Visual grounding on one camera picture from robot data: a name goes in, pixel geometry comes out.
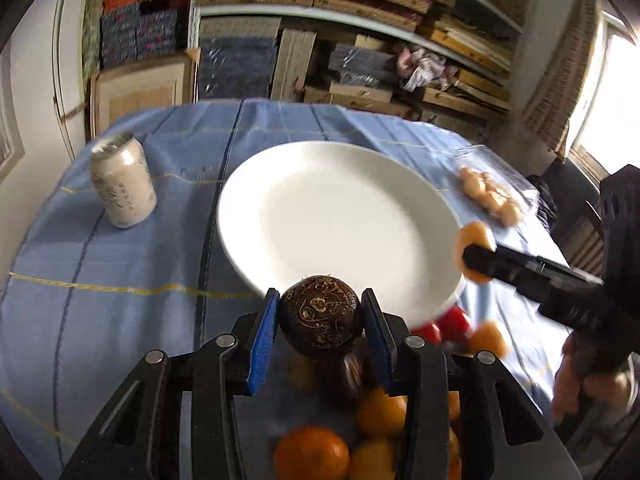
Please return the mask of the person's right hand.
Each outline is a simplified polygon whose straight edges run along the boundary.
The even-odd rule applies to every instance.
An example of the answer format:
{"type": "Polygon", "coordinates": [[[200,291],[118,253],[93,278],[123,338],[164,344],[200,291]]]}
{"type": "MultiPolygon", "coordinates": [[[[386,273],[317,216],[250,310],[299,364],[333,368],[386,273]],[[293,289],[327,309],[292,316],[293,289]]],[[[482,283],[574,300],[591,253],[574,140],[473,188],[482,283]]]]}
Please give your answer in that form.
{"type": "Polygon", "coordinates": [[[554,376],[551,415],[559,422],[576,415],[583,394],[597,408],[602,408],[605,426],[617,424],[630,414],[638,396],[638,382],[631,358],[618,372],[581,375],[575,370],[576,339],[570,334],[563,344],[562,362],[554,376]]]}

